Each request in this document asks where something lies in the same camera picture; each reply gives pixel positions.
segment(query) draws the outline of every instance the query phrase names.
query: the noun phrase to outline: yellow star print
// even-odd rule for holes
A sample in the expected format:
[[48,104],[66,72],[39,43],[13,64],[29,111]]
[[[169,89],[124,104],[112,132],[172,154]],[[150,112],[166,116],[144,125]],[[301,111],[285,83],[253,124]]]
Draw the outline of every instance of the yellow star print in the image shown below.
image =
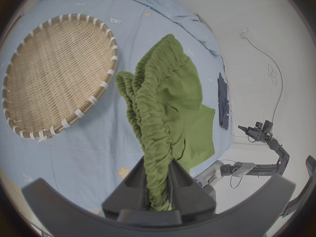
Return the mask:
[[118,176],[124,179],[131,170],[129,168],[121,167],[121,170],[118,172]]

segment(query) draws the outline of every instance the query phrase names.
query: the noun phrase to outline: basket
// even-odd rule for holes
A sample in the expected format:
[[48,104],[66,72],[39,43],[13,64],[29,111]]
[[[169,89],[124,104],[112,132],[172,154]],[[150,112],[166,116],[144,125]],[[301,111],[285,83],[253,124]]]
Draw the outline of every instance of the basket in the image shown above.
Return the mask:
[[117,45],[97,18],[61,15],[30,32],[13,54],[2,102],[23,138],[48,139],[82,118],[114,74]]

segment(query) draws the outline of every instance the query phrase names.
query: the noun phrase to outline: white binding strip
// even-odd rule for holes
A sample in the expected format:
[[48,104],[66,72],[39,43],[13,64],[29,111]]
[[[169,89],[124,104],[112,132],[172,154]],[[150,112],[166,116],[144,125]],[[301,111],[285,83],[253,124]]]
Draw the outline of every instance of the white binding strip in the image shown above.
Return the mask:
[[78,118],[82,118],[84,116],[84,113],[79,108],[75,110],[75,114],[78,116]]
[[110,31],[111,31],[110,28],[105,31],[105,37],[107,37],[107,35],[108,35],[108,33],[109,33]]
[[109,69],[109,70],[107,71],[107,74],[110,74],[110,75],[114,75],[114,73],[115,73],[115,71],[114,71],[113,69]]
[[13,128],[12,128],[12,129],[13,129],[14,133],[16,133],[16,132],[15,132],[15,130],[16,130],[17,128],[18,128],[18,126],[17,126],[17,125],[14,125],[14,126],[13,126]]
[[30,133],[30,137],[31,137],[31,139],[36,140],[35,137],[34,137],[34,132]]
[[53,125],[50,127],[50,131],[51,131],[52,135],[56,135],[56,132],[54,130],[54,126]]
[[68,124],[68,122],[67,122],[66,119],[63,119],[63,120],[61,121],[61,125],[62,125],[64,128],[70,127],[70,124]]
[[10,120],[13,120],[13,118],[8,118],[8,119],[7,119],[8,124],[9,124],[9,121],[10,121]]
[[45,129],[44,130],[40,130],[39,131],[39,137],[42,139],[42,140],[47,140],[47,136],[44,136],[44,131],[46,131]]
[[105,89],[107,89],[109,85],[107,84],[107,82],[103,81],[103,82],[100,83],[100,86],[105,88]]
[[22,138],[24,138],[23,132],[25,132],[25,130],[20,131],[20,136],[21,136]]
[[98,100],[97,100],[94,96],[89,97],[88,100],[89,100],[90,103],[93,104],[93,105],[95,105],[95,104],[98,102]]

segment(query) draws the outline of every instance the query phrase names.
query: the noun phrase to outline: blue fabric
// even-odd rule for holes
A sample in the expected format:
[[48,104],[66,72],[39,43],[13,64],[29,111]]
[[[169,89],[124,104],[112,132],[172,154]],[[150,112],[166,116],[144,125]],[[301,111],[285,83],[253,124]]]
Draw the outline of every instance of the blue fabric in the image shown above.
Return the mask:
[[220,55],[215,35],[177,0],[135,0],[180,25],[201,42],[212,54]]
[[[216,110],[213,121],[215,155],[191,170],[197,175],[214,163],[229,147],[229,130],[218,122],[218,84],[223,62],[212,55],[181,26],[155,10],[133,0],[42,0],[17,23],[0,52],[0,78],[4,78],[12,54],[31,30],[62,14],[86,14],[103,21],[116,37],[116,71],[135,73],[146,52],[167,34],[173,34],[195,64],[203,91],[203,105]],[[108,18],[120,20],[111,23]],[[98,103],[70,128],[52,140],[37,143],[13,133],[0,115],[0,167],[19,187],[39,177],[73,203],[97,210],[122,181],[122,167],[132,169],[143,151],[126,118],[126,102],[114,81]]]

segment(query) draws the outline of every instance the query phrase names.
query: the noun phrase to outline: green fabric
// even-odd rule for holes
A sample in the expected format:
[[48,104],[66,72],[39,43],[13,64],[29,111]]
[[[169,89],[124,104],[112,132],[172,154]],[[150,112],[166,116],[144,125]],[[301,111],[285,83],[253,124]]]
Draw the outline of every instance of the green fabric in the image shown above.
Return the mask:
[[170,210],[168,165],[176,158],[189,171],[215,154],[215,110],[202,105],[197,70],[172,34],[148,51],[137,64],[135,75],[118,72],[115,83],[145,153],[152,210]]

